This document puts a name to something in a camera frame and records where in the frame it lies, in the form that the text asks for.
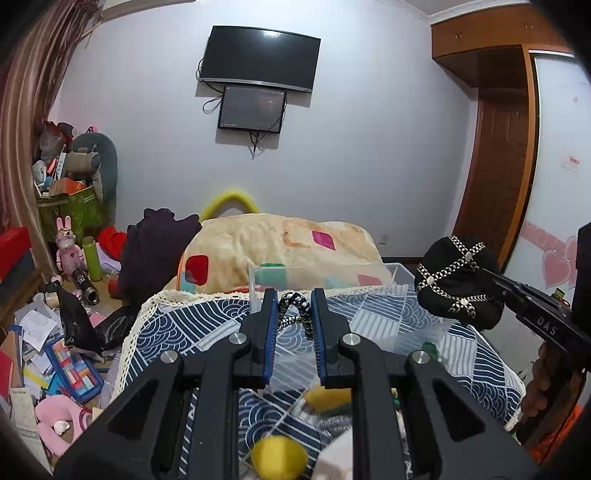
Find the person's right hand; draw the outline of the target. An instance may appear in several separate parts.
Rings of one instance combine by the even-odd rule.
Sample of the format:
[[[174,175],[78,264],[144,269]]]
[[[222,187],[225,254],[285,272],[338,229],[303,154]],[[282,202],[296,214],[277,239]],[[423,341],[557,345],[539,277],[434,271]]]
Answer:
[[[533,379],[526,388],[526,395],[521,402],[522,419],[534,418],[548,407],[548,390],[557,379],[556,370],[560,359],[560,351],[543,343],[538,351],[538,359],[533,365]],[[585,382],[580,372],[574,372],[568,386],[567,397],[562,403],[555,404],[556,411],[550,416],[554,424],[559,426],[571,415],[571,410],[578,401],[579,390]]]

